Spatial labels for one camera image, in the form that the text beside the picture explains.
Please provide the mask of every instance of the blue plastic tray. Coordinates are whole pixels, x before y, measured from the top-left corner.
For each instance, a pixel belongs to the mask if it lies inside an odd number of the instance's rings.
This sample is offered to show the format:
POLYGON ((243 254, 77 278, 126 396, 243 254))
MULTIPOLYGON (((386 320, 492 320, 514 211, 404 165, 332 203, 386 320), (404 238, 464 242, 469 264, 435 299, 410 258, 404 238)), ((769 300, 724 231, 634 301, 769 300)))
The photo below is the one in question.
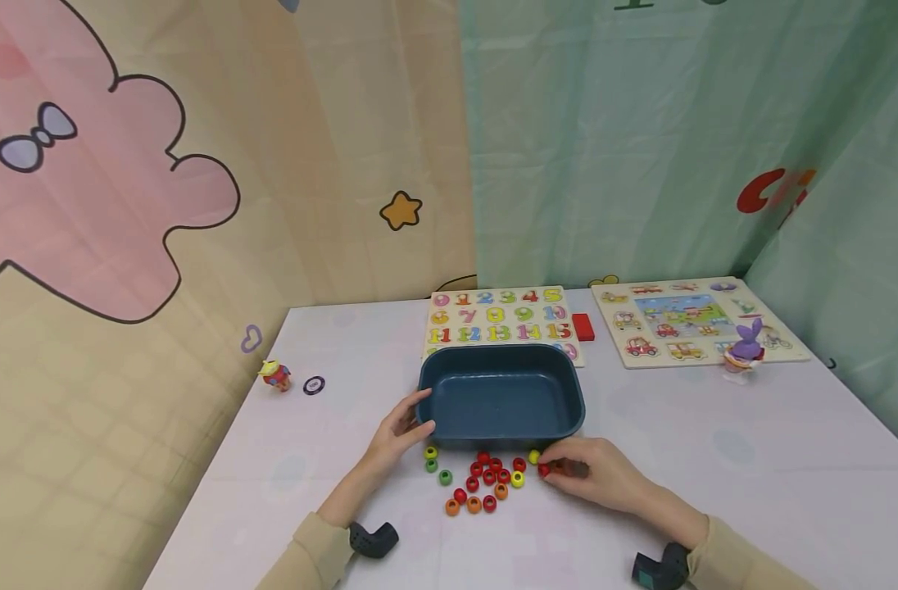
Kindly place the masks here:
POLYGON ((573 362, 547 344, 443 348, 420 369, 416 408, 436 420, 440 447, 546 447, 583 424, 586 408, 573 362))

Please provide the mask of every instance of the sleeve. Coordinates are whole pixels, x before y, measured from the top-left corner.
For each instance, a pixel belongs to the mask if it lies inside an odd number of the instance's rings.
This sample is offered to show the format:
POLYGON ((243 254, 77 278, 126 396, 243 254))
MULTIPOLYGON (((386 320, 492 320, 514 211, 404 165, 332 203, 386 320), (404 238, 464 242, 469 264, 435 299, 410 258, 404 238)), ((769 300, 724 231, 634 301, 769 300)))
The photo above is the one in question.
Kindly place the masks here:
POLYGON ((330 590, 354 555, 351 535, 310 513, 256 590, 330 590))
POLYGON ((708 538, 687 558, 697 590, 816 590, 722 520, 709 521, 708 538))

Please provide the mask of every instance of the wooden puzzle board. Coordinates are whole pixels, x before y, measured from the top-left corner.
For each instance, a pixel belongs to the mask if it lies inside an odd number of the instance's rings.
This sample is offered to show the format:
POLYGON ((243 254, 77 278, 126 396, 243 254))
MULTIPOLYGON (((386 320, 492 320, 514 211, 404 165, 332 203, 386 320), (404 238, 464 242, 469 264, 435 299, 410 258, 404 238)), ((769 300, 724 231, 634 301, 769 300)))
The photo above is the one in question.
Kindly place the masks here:
POLYGON ((423 356, 439 348, 546 343, 583 366, 577 330, 560 285, 433 293, 423 356))
POLYGON ((736 323, 761 318, 764 362, 807 361, 809 350, 745 282, 733 277, 591 286, 629 369, 718 365, 740 340, 736 323))

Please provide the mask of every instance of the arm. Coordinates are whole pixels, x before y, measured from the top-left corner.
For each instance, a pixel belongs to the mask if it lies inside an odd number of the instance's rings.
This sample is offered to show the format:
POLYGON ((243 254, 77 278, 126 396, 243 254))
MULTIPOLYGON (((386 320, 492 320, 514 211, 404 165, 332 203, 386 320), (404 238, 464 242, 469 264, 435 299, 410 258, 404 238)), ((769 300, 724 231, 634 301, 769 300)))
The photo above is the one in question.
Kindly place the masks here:
POLYGON ((306 516, 286 551, 259 582, 256 590, 330 590, 351 560, 347 527, 387 478, 400 457, 432 434, 436 423, 416 422, 414 409, 429 390, 404 397, 380 423, 354 470, 325 499, 317 513, 306 516))
POLYGON ((550 485, 639 516, 689 549, 689 580, 698 590, 815 590, 721 520, 652 483, 610 441, 568 438, 538 460, 549 461, 561 466, 544 478, 550 485), (577 464, 586 467, 572 468, 577 464))

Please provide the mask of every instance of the white tablecloth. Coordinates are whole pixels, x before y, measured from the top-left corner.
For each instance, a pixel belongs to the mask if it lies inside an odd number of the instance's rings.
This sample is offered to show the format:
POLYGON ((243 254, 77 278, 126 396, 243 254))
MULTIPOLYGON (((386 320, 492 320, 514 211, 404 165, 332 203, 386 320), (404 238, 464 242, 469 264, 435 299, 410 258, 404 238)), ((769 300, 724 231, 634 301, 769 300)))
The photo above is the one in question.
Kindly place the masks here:
MULTIPOLYGON (((581 434, 616 442, 647 476, 820 588, 898 588, 898 441, 826 367, 764 365, 747 386, 720 367, 627 370, 590 292, 568 300, 597 336, 578 369, 581 434)), ((270 358, 292 371, 293 389, 255 380, 147 590, 255 588, 416 385, 428 304, 288 312, 270 358), (307 397, 302 384, 317 374, 326 387, 307 397)), ((369 530, 393 523, 401 541, 384 560, 356 557, 338 587, 635 588, 636 552, 660 557, 667 539, 531 470, 493 515, 449 518, 443 504, 473 459, 439 454, 455 474, 447 489, 424 471, 422 447, 411 449, 360 519, 369 530)))

